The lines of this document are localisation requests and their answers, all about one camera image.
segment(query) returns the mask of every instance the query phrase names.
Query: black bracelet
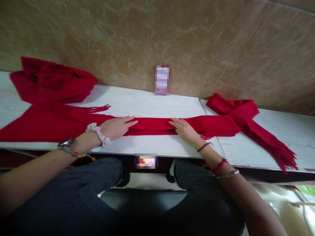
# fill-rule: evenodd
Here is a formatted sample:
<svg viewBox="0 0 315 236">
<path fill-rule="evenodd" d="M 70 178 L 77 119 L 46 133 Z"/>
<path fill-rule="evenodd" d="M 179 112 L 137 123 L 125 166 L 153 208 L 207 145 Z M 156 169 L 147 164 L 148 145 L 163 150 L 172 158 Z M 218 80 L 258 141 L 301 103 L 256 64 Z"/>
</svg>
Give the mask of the black bracelet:
<svg viewBox="0 0 315 236">
<path fill-rule="evenodd" d="M 205 145 L 203 145 L 201 148 L 199 148 L 198 150 L 197 150 L 197 152 L 200 152 L 202 149 L 204 149 L 204 147 L 205 146 L 207 146 L 209 143 L 206 143 Z"/>
</svg>

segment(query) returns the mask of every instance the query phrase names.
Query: marble wall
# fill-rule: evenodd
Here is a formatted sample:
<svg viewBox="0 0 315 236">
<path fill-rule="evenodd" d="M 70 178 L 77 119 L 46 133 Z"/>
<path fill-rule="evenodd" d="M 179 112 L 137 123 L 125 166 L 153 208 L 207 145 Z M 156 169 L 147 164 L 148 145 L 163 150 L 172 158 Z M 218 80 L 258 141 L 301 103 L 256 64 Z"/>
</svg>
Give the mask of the marble wall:
<svg viewBox="0 0 315 236">
<path fill-rule="evenodd" d="M 315 111 L 314 0 L 2 0 L 0 69 L 21 55 L 77 67 L 105 84 L 254 99 Z"/>
</svg>

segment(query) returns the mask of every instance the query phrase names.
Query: white table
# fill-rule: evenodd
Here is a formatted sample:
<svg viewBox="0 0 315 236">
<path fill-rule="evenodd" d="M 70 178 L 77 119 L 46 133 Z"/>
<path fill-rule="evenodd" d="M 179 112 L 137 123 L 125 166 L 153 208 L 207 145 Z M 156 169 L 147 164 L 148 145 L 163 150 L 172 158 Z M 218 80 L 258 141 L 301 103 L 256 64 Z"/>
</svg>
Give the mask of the white table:
<svg viewBox="0 0 315 236">
<path fill-rule="evenodd" d="M 111 105 L 109 110 L 99 114 L 160 118 L 189 118 L 205 114 L 198 98 L 179 95 L 156 96 L 153 92 L 104 85 L 95 85 L 82 103 L 71 105 L 100 107 L 106 104 Z M 29 106 L 29 103 L 20 99 L 9 73 L 0 72 L 0 128 L 20 117 Z M 213 148 L 224 156 L 218 139 L 214 137 L 209 141 Z M 52 150 L 56 146 L 56 143 L 48 142 L 0 142 L 0 148 L 10 149 Z M 92 152 L 127 155 L 156 153 L 163 157 L 202 158 L 177 135 L 125 136 L 110 142 L 106 147 L 95 148 Z"/>
<path fill-rule="evenodd" d="M 207 115 L 217 115 L 206 105 L 206 100 L 200 102 Z M 315 172 L 315 117 L 266 109 L 259 109 L 259 112 L 253 120 L 296 153 L 298 171 Z M 269 152 L 243 132 L 234 137 L 218 137 L 218 139 L 230 164 L 280 170 Z"/>
<path fill-rule="evenodd" d="M 80 107 L 111 105 L 100 112 L 113 116 L 135 115 L 136 117 L 188 118 L 200 115 L 216 115 L 206 105 L 206 100 L 170 95 L 155 96 L 152 92 L 96 85 Z M 30 106 L 23 102 L 9 73 L 0 71 L 0 128 L 20 117 Z M 259 109 L 254 120 L 274 134 L 297 154 L 300 172 L 315 173 L 315 117 Z M 214 137 L 209 140 L 213 148 L 238 167 L 280 170 L 273 157 L 242 132 L 235 137 Z M 56 143 L 48 142 L 0 142 L 0 148 L 52 150 Z M 127 154 L 156 153 L 161 157 L 202 158 L 177 135 L 125 136 L 107 147 L 95 148 L 95 153 Z"/>
</svg>

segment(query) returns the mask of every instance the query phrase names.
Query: beaded bracelet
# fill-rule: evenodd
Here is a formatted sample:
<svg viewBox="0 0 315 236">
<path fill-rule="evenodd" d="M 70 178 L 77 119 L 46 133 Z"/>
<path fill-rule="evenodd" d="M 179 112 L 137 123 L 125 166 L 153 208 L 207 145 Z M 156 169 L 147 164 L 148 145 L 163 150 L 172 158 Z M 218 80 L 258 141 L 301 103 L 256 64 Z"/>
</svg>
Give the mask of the beaded bracelet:
<svg viewBox="0 0 315 236">
<path fill-rule="evenodd" d="M 62 147 L 58 147 L 60 150 L 65 151 L 68 154 L 71 154 L 71 156 L 76 157 L 77 159 L 88 156 L 92 161 L 95 161 L 95 157 L 91 157 L 89 153 L 81 153 L 75 152 L 71 147 L 66 147 L 65 149 Z"/>
</svg>

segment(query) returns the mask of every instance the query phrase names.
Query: red string bracelet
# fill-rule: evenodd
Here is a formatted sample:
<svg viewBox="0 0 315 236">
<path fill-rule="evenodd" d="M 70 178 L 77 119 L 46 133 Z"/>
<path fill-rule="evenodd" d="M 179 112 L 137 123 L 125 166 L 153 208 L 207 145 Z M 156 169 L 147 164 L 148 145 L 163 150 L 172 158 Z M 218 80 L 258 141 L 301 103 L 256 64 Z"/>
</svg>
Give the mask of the red string bracelet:
<svg viewBox="0 0 315 236">
<path fill-rule="evenodd" d="M 214 174 L 217 170 L 221 169 L 225 164 L 227 163 L 227 160 L 223 158 L 222 162 L 218 164 L 217 167 L 211 170 L 211 172 Z"/>
</svg>

